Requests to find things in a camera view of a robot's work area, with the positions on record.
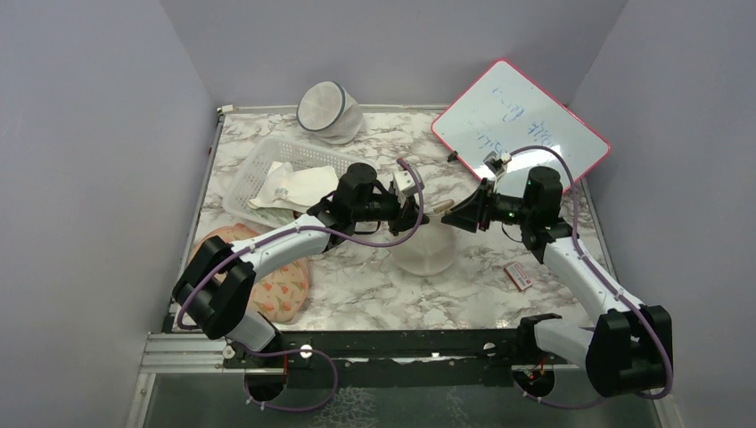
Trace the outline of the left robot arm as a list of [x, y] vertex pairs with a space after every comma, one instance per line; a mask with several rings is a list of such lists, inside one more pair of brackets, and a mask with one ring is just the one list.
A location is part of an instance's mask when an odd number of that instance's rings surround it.
[[226, 338], [246, 347], [259, 366], [276, 362], [279, 332], [248, 301], [253, 285], [294, 261], [321, 254], [343, 242], [370, 246], [356, 227], [386, 223], [396, 239], [407, 241], [427, 218], [423, 214], [423, 180], [403, 159], [389, 187], [365, 163], [351, 164], [336, 189], [286, 226], [230, 243], [212, 236], [200, 245], [172, 291], [179, 304], [177, 326], [197, 327], [210, 339]]

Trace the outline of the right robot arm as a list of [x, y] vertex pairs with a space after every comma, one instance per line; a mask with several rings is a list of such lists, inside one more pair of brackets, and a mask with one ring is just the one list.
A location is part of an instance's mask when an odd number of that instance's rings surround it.
[[523, 195], [500, 194], [481, 181], [476, 191], [442, 216], [442, 223], [475, 233], [493, 222], [517, 225], [522, 243], [571, 290], [591, 316], [592, 331], [555, 314], [524, 318], [514, 339], [516, 355], [535, 363], [554, 354], [586, 371], [602, 397], [634, 393], [660, 399], [671, 391], [670, 313], [631, 296], [584, 249], [577, 228], [559, 214], [563, 193], [557, 170], [530, 170]]

